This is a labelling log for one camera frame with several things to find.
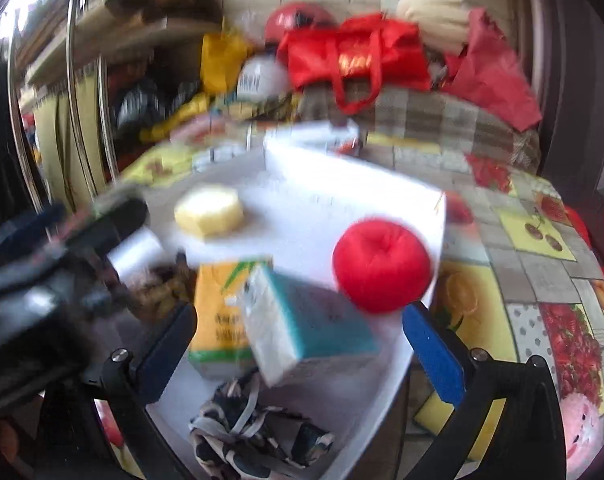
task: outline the yellow juice box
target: yellow juice box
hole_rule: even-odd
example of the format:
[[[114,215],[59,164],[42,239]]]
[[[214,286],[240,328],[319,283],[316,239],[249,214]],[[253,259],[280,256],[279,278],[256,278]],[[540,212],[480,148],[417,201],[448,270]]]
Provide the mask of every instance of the yellow juice box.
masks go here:
[[[193,301],[198,327],[188,357],[203,377],[230,380],[255,367],[236,295],[257,263],[270,266],[271,259],[200,266]]]

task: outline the screw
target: screw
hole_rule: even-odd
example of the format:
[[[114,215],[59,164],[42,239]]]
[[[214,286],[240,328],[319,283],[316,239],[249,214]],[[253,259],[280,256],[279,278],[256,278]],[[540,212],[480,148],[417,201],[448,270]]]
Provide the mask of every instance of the screw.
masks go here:
[[[546,361],[543,357],[540,357],[539,355],[532,355],[530,358],[528,358],[528,360],[531,361],[533,365],[537,368],[543,368],[544,366],[546,366]]]
[[[489,358],[489,353],[484,348],[471,349],[471,357],[474,361],[486,361]]]
[[[111,354],[111,361],[115,363],[121,363],[128,357],[128,350],[125,348],[118,348],[115,352]]]
[[[24,295],[29,310],[38,316],[47,316],[57,306],[55,296],[43,286],[34,286]]]

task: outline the metal rail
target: metal rail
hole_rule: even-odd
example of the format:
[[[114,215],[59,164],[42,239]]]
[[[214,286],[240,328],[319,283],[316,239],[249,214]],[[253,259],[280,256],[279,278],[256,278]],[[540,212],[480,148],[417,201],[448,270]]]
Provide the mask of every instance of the metal rail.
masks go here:
[[[66,20],[66,85],[68,87],[68,108],[71,115],[71,130],[76,140],[77,154],[80,158],[82,173],[84,174],[89,195],[94,200],[98,193],[91,172],[91,166],[89,165],[89,158],[86,155],[82,126],[80,126],[80,113],[77,108],[76,67],[73,58],[74,40],[76,38],[76,9],[77,0],[69,0]]]
[[[15,151],[17,152],[20,170],[22,170],[22,178],[26,184],[31,202],[37,213],[42,212],[42,200],[38,193],[38,188],[35,185],[29,158],[27,156],[26,146],[24,144],[24,134],[22,133],[22,116],[20,114],[20,105],[18,103],[18,95],[15,90],[15,41],[18,28],[18,15],[15,15],[13,23],[13,31],[9,36],[9,53],[6,63],[6,78],[9,94],[9,116],[11,120],[11,130],[13,132],[13,140],[15,142]]]
[[[113,145],[113,131],[109,116],[109,85],[106,71],[106,61],[103,56],[100,56],[98,58],[98,107],[100,108],[104,153],[109,166],[109,173],[111,173],[111,183],[114,183],[120,176],[120,172],[118,171],[118,159],[115,155],[115,147]]]

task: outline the red tote bag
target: red tote bag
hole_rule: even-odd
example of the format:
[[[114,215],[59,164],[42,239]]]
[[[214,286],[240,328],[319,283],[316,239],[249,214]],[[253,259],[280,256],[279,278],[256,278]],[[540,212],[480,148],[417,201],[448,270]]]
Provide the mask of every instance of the red tote bag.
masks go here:
[[[278,47],[278,60],[288,67],[297,89],[330,81],[340,110],[353,115],[373,104],[383,83],[429,90],[431,77],[415,23],[368,14],[345,21],[339,28],[292,30]],[[370,79],[367,98],[347,102],[344,79]]]

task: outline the camo patterned cloth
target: camo patterned cloth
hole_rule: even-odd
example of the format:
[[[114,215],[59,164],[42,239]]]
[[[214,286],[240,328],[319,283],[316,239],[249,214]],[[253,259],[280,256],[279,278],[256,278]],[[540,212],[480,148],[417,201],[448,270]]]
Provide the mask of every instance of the camo patterned cloth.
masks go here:
[[[291,477],[263,464],[260,456],[304,469],[331,449],[334,436],[303,415],[260,406],[259,389],[257,371],[222,384],[191,421],[195,457],[212,480],[285,480]]]

